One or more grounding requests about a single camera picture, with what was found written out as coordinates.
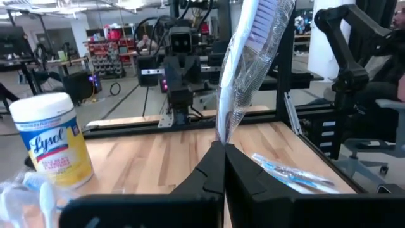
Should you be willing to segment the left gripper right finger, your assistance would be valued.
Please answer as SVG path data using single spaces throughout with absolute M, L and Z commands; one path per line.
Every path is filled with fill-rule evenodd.
M 234 228 L 405 228 L 405 194 L 301 194 L 233 144 L 225 151 Z

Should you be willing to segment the person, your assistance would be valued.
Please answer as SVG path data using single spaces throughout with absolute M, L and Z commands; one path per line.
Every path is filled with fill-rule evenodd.
M 381 108 L 378 99 L 399 101 L 399 80 L 405 74 L 405 54 L 373 56 L 365 66 L 370 77 L 366 87 L 355 96 L 360 107 L 352 117 L 351 137 L 395 141 L 399 114 Z
M 154 40 L 150 39 L 147 34 L 144 34 L 142 39 L 137 42 L 135 48 L 138 51 L 142 51 L 144 49 L 152 51 L 156 50 L 158 45 Z

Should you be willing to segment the black computer case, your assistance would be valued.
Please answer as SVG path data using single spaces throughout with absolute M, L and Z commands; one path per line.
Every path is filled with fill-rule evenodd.
M 90 70 L 64 76 L 63 85 L 75 106 L 80 106 L 86 99 L 90 99 L 102 90 L 98 73 Z

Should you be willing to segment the silver frame corner brace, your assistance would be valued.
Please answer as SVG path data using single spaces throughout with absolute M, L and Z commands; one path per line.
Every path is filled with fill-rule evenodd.
M 302 135 L 301 124 L 297 115 L 296 107 L 292 102 L 290 92 L 284 92 L 284 102 L 289 116 L 291 129 L 295 135 Z

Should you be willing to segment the red parts shelf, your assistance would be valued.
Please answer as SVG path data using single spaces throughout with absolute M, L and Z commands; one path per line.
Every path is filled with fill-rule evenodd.
M 84 45 L 93 69 L 104 79 L 135 76 L 134 27 L 131 24 L 106 25 L 86 31 Z

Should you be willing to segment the black office desk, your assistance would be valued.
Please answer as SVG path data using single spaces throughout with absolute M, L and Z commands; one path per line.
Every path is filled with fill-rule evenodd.
M 58 67 L 62 69 L 63 75 L 69 75 L 68 67 L 72 65 L 82 64 L 85 69 L 89 69 L 89 59 L 87 56 L 70 59 L 70 60 L 51 60 L 51 61 L 37 61 L 35 59 L 10 59 L 10 60 L 0 60 L 0 72 L 10 72 L 12 70 L 21 70 L 25 78 L 28 81 L 28 85 L 33 95 L 42 93 L 42 89 L 38 85 L 35 78 L 29 74 L 28 70 L 33 70 L 36 67 L 42 66 L 44 70 L 47 67 Z

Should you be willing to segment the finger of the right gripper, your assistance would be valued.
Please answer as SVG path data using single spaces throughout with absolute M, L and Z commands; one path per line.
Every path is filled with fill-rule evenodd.
M 182 83 L 189 87 L 202 85 L 210 80 L 218 82 L 220 66 L 204 66 L 199 56 L 186 56 L 182 67 Z
M 163 61 L 163 68 L 147 68 L 141 70 L 142 75 L 165 75 L 166 83 L 169 91 L 181 91 L 183 87 L 182 82 L 182 68 L 183 60 L 179 56 L 166 56 Z

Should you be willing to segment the white building pillar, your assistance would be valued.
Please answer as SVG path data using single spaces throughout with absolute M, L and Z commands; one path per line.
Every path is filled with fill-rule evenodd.
M 338 7 L 343 4 L 354 4 L 355 2 L 356 0 L 314 0 L 308 70 L 315 75 L 323 77 L 326 82 L 331 82 L 337 77 L 339 66 L 333 55 L 327 37 L 315 24 L 315 14 L 319 10 Z
M 84 45 L 84 42 L 87 40 L 86 30 L 89 29 L 87 18 L 71 20 L 70 25 L 77 45 L 78 55 L 82 57 L 87 52 L 87 48 Z

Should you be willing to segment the purple white toothbrush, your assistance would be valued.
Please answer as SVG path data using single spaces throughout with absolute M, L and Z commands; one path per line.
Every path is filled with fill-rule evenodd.
M 244 0 L 218 88 L 216 139 L 229 142 L 277 56 L 294 0 Z

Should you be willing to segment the Lysol wipes canister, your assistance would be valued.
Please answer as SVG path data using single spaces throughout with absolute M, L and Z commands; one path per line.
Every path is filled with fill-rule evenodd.
M 19 99 L 9 110 L 37 172 L 70 189 L 93 176 L 91 158 L 67 93 Z

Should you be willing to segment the grey office chair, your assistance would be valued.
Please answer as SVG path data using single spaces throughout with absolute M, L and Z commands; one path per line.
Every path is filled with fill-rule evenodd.
M 382 177 L 389 170 L 388 163 L 360 160 L 358 153 L 384 153 L 395 158 L 405 158 L 405 103 L 388 99 L 377 99 L 376 103 L 381 108 L 389 108 L 399 114 L 395 144 L 370 137 L 348 138 L 344 142 L 344 146 L 351 152 L 351 155 L 343 156 L 343 159 L 333 161 L 333 163 L 349 177 L 358 173 L 381 186 L 386 184 Z

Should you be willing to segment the black computer monitor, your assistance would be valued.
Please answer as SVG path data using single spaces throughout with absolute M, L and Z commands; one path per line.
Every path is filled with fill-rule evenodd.
M 0 56 L 9 54 L 16 54 L 22 59 L 34 58 L 22 27 L 0 25 Z

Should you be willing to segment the black drawer cabinet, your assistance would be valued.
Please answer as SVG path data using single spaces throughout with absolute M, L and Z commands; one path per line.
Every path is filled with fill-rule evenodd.
M 326 109 L 305 111 L 299 118 L 304 135 L 327 157 L 337 160 L 345 116 L 333 109 Z

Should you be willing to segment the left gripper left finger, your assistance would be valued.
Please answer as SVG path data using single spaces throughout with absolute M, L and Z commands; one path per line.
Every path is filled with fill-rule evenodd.
M 222 228 L 225 147 L 215 141 L 168 194 L 93 194 L 67 204 L 59 228 Z

